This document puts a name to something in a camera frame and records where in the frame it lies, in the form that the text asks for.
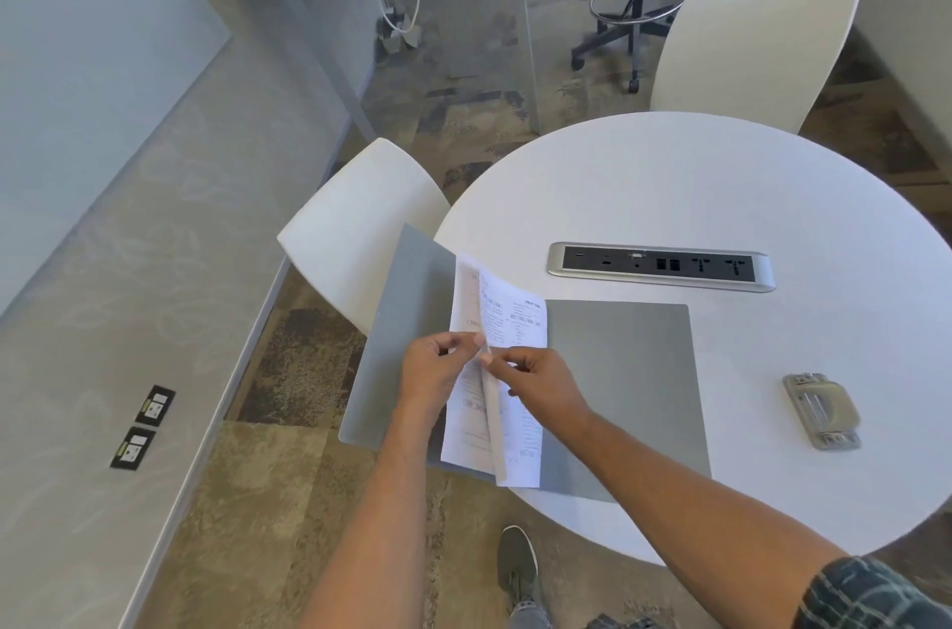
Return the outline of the white power adapter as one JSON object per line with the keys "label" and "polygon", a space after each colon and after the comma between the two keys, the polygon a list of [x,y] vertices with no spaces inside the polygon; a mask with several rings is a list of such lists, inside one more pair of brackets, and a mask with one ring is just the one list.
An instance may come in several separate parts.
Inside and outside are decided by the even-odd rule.
{"label": "white power adapter", "polygon": [[384,55],[416,50],[422,44],[422,28],[408,21],[405,13],[391,10],[377,23],[377,47]]}

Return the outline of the black office stool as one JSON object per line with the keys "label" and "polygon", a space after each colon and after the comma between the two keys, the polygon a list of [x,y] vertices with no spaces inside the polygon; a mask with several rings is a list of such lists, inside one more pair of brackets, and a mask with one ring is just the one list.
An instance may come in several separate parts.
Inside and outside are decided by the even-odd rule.
{"label": "black office stool", "polygon": [[631,76],[627,91],[636,94],[640,89],[638,52],[643,35],[665,38],[670,32],[680,4],[669,4],[652,10],[646,0],[590,0],[589,12],[596,22],[596,33],[570,51],[570,68],[580,71],[585,57],[598,48],[626,39],[626,51],[631,57]]}

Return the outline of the silver table power socket panel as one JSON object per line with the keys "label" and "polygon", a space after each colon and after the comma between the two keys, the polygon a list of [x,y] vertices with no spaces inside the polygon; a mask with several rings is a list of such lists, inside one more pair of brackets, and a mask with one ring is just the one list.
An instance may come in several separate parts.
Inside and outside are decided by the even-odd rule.
{"label": "silver table power socket panel", "polygon": [[769,256],[757,251],[558,241],[549,247],[546,271],[565,278],[758,294],[777,287]]}

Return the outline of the person's left forearm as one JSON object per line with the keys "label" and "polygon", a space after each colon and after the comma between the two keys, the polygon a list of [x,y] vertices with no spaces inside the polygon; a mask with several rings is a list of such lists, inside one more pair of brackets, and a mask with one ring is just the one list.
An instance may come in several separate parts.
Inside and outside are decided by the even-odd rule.
{"label": "person's left forearm", "polygon": [[422,629],[425,455],[436,414],[401,401],[299,629]]}

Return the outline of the person's right forearm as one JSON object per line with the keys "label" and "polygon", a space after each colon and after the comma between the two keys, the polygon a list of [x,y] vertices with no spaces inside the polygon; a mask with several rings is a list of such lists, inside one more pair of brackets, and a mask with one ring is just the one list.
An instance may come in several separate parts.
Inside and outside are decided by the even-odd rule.
{"label": "person's right forearm", "polygon": [[538,419],[726,629],[792,629],[815,576],[847,557],[791,516],[660,454],[587,407],[546,409]]}

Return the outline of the silver hole punch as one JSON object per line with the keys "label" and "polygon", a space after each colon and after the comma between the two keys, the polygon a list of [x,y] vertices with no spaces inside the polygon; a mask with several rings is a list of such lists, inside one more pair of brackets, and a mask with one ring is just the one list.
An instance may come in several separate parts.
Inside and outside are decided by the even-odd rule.
{"label": "silver hole punch", "polygon": [[862,448],[860,414],[841,384],[812,372],[788,374],[782,385],[814,449],[830,453]]}

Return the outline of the pale blue wall board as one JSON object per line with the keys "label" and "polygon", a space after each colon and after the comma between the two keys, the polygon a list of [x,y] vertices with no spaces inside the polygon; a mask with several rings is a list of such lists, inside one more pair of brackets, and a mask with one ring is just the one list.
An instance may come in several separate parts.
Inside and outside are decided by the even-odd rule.
{"label": "pale blue wall board", "polygon": [[230,38],[208,0],[0,0],[0,316]]}

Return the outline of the person's right hand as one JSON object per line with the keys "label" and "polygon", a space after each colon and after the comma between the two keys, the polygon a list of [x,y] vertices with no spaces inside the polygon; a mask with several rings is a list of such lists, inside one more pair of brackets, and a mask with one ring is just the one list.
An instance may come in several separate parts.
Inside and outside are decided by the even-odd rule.
{"label": "person's right hand", "polygon": [[577,433],[591,414],[562,357],[549,348],[491,348],[482,368],[502,383],[543,428],[562,440]]}

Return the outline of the grey-green shoe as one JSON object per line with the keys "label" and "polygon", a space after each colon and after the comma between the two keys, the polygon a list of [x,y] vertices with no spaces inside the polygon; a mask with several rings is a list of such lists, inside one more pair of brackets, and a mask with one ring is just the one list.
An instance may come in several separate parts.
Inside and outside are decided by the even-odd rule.
{"label": "grey-green shoe", "polygon": [[497,580],[515,609],[523,605],[542,608],[539,564],[527,532],[507,526],[497,546]]}

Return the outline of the black wall socket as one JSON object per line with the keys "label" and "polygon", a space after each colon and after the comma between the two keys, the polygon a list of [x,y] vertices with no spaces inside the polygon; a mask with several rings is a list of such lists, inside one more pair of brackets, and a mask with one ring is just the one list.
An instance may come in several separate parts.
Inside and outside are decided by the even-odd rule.
{"label": "black wall socket", "polygon": [[134,422],[147,427],[159,427],[168,415],[175,397],[176,391],[157,384],[153,385],[139,409]]}
{"label": "black wall socket", "polygon": [[130,427],[113,455],[110,467],[117,470],[137,471],[156,433],[155,430],[143,426]]}

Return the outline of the person's grey trouser leg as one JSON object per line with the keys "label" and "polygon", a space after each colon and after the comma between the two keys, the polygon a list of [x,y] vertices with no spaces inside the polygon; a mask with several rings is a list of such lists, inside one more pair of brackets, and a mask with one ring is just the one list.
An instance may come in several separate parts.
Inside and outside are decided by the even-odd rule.
{"label": "person's grey trouser leg", "polygon": [[[527,600],[514,606],[508,617],[506,629],[554,629],[554,625],[541,604]],[[619,623],[610,616],[601,614],[586,624],[583,629],[665,629],[665,627],[649,618],[642,618],[633,623]]]}

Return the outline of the grey document folder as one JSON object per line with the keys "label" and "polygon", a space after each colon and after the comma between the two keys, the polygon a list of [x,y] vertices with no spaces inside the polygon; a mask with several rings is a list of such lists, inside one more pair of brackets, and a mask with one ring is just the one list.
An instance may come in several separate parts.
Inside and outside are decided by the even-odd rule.
{"label": "grey document folder", "polygon": [[[398,400],[408,344],[449,329],[455,262],[456,256],[432,238],[403,227],[340,426],[341,442],[380,448]],[[589,407],[656,451],[710,477],[687,306],[544,301],[547,347],[565,360]],[[441,461],[445,421],[446,408],[431,433],[427,461],[495,483],[487,474]],[[541,447],[538,490],[612,502],[599,480],[550,431],[542,430]]]}

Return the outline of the white chair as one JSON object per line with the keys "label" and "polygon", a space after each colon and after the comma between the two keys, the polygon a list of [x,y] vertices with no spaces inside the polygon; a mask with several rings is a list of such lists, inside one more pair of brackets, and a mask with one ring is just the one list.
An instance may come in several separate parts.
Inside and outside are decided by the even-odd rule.
{"label": "white chair", "polygon": [[378,138],[318,189],[277,240],[306,282],[368,336],[403,227],[434,238],[449,209],[427,171]]}
{"label": "white chair", "polygon": [[798,134],[860,0],[684,0],[649,108],[738,118]]}

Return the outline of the dark plaid shirt sleeve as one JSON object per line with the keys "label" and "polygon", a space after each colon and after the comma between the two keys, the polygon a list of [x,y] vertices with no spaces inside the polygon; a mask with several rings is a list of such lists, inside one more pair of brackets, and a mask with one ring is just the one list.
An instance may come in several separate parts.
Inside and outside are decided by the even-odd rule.
{"label": "dark plaid shirt sleeve", "polygon": [[952,607],[885,563],[843,558],[815,575],[792,629],[952,629]]}

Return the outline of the printed white paper sheets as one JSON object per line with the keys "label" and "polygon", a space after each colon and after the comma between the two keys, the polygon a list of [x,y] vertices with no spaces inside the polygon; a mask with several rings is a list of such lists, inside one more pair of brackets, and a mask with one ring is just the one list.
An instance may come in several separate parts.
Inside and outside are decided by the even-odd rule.
{"label": "printed white paper sheets", "polygon": [[[483,353],[514,346],[545,348],[543,298],[517,288],[460,254],[455,262],[452,332],[481,333]],[[473,358],[460,372],[446,404],[441,461],[481,472],[507,488],[540,487],[542,428]]]}

